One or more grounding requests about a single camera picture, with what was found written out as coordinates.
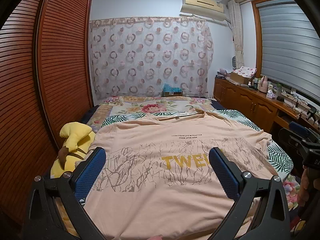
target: louvered wooden door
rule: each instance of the louvered wooden door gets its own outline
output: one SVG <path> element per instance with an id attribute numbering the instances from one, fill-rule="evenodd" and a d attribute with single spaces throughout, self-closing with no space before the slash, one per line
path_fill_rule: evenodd
<path id="1" fill-rule="evenodd" d="M 92 107 L 90 3 L 22 0 L 0 30 L 0 208 L 20 224 L 34 177 L 57 157 L 60 128 Z"/>

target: air conditioner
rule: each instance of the air conditioner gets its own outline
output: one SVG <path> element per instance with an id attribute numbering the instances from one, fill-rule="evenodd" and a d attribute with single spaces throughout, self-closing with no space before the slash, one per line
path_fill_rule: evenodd
<path id="1" fill-rule="evenodd" d="M 208 17 L 218 21 L 226 20 L 223 5 L 215 0 L 182 0 L 181 12 Z"/>

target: gray roller blind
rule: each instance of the gray roller blind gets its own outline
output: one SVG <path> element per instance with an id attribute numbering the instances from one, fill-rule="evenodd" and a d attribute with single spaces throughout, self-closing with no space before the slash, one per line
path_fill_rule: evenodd
<path id="1" fill-rule="evenodd" d="M 256 4 L 262 31 L 261 74 L 320 101 L 320 39 L 294 0 Z"/>

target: silver screw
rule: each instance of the silver screw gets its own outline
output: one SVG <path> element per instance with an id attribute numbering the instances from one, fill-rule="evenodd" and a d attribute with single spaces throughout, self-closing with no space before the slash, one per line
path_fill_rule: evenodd
<path id="1" fill-rule="evenodd" d="M 279 182 L 281 179 L 279 176 L 274 176 L 273 179 L 276 181 L 276 182 Z"/>
<path id="2" fill-rule="evenodd" d="M 64 177 L 64 178 L 70 178 L 70 176 L 71 176 L 71 171 L 65 171 L 63 174 L 62 174 L 62 176 Z"/>
<path id="3" fill-rule="evenodd" d="M 38 182 L 38 181 L 40 181 L 41 180 L 41 176 L 35 176 L 35 182 Z"/>
<path id="4" fill-rule="evenodd" d="M 244 176 L 245 178 L 247 178 L 247 179 L 250 179 L 252 175 L 251 175 L 250 172 L 245 171 L 245 172 L 243 173 L 243 176 Z"/>

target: t-shirt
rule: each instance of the t-shirt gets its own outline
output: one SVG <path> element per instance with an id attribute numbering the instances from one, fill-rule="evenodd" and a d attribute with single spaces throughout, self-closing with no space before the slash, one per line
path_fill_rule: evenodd
<path id="1" fill-rule="evenodd" d="M 255 177 L 277 174 L 267 160 L 270 134 L 197 111 L 185 117 L 147 114 L 96 134 L 89 150 L 104 148 L 106 164 L 84 209 L 107 239 L 207 239 L 234 203 L 209 164 L 213 147 Z"/>

